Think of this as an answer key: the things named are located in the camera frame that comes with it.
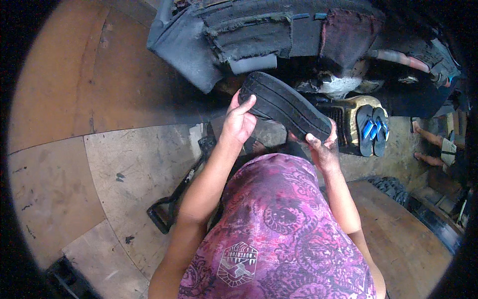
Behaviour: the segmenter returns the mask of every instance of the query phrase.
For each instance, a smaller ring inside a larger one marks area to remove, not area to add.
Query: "dirty hand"
[[[312,160],[323,176],[333,175],[340,172],[340,163],[338,161],[337,124],[332,119],[330,119],[330,123],[332,124],[331,134],[324,142],[321,142],[310,133],[305,136],[306,141],[309,143]]]
[[[256,96],[251,95],[247,101],[239,105],[239,91],[240,89],[232,97],[219,139],[242,146],[256,126],[256,117],[248,112],[256,103]]]

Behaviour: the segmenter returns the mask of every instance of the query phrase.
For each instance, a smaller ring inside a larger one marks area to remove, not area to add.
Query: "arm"
[[[312,160],[324,177],[330,210],[340,228],[350,237],[367,261],[377,290],[377,298],[382,299],[385,298],[385,281],[377,265],[373,262],[367,243],[365,243],[359,212],[340,170],[337,125],[333,120],[330,122],[332,123],[332,133],[323,143],[312,134],[307,134],[305,138],[309,143]]]
[[[221,136],[203,171],[184,195],[164,259],[151,278],[148,298],[176,298],[181,279],[206,235],[206,227],[216,208],[232,166],[242,145],[256,125],[248,113],[255,96],[238,103],[239,91],[232,98]]]

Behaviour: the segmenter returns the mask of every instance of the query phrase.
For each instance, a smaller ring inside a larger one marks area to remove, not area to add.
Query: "tire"
[[[330,120],[292,87],[279,79],[263,73],[252,72],[244,81],[239,104],[252,94],[257,101],[250,112],[263,119],[280,122],[302,141],[307,133],[324,141],[331,133]]]

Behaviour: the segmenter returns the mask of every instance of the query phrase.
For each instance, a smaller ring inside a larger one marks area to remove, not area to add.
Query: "person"
[[[412,118],[411,120],[412,120],[413,133],[420,134],[420,136],[425,138],[429,143],[434,144],[441,148],[440,158],[432,157],[430,155],[424,155],[419,152],[415,152],[413,154],[414,157],[417,160],[425,161],[427,164],[431,166],[439,166],[442,168],[444,172],[446,172],[448,167],[450,167],[455,162],[456,145],[446,138],[437,136],[433,133],[430,133],[422,129],[416,119]]]
[[[324,142],[306,135],[329,204],[312,164],[293,155],[258,156],[227,182],[256,125],[255,96],[239,105],[238,94],[184,195],[148,298],[385,298],[340,170],[336,124]],[[206,233],[220,198],[223,215]]]

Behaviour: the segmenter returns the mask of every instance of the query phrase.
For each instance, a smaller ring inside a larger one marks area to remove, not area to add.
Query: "purple patterned shirt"
[[[245,164],[200,244],[179,298],[375,298],[369,266],[340,229],[313,166],[285,154]]]

